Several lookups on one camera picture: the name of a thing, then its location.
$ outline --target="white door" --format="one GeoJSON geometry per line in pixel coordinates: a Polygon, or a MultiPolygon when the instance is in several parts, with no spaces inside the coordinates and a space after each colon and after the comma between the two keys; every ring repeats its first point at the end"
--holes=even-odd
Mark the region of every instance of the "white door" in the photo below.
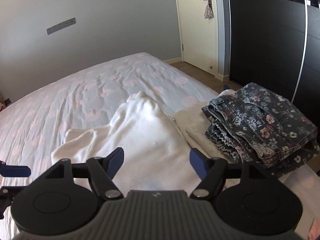
{"type": "Polygon", "coordinates": [[[218,21],[216,0],[214,18],[205,19],[207,0],[178,0],[183,61],[212,75],[218,75],[218,21]]]}

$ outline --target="baseboard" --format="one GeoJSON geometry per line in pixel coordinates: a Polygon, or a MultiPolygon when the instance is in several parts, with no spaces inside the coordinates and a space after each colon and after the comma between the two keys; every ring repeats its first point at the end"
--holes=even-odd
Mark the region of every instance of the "baseboard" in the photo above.
{"type": "Polygon", "coordinates": [[[177,63],[177,62],[180,62],[180,61],[182,61],[182,57],[168,59],[168,60],[165,60],[164,62],[167,63],[167,64],[173,64],[173,63],[177,63]]]}
{"type": "Polygon", "coordinates": [[[217,79],[219,79],[220,81],[224,82],[224,81],[228,81],[229,80],[229,75],[221,75],[221,74],[218,74],[217,76],[217,79]]]}

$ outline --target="folded floral jeans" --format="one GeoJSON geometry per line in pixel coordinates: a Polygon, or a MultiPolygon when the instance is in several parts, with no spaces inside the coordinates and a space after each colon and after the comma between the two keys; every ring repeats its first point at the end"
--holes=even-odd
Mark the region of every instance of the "folded floral jeans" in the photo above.
{"type": "Polygon", "coordinates": [[[235,163],[254,160],[281,176],[319,153],[317,127],[289,100],[255,83],[202,111],[211,119],[205,135],[235,163]]]}

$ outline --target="power outlet panel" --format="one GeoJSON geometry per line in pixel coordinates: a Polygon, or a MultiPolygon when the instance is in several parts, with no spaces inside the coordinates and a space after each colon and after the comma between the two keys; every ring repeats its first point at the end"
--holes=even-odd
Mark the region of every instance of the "power outlet panel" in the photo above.
{"type": "Polygon", "coordinates": [[[76,18],[71,18],[71,19],[66,20],[66,21],[64,21],[62,23],[58,23],[57,25],[54,25],[54,26],[48,28],[47,29],[47,34],[49,35],[51,33],[54,33],[54,32],[56,32],[58,30],[61,30],[61,29],[65,28],[65,27],[68,27],[68,26],[73,25],[75,23],[76,23],[76,18]]]}

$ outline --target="wardrobe door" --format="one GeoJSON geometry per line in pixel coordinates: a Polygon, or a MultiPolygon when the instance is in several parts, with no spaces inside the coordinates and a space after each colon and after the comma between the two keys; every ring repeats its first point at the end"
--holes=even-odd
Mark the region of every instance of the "wardrobe door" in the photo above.
{"type": "Polygon", "coordinates": [[[230,0],[230,79],[255,82],[289,100],[305,44],[304,0],[230,0]]]}
{"type": "Polygon", "coordinates": [[[306,55],[293,103],[320,127],[320,0],[308,1],[306,55]]]}

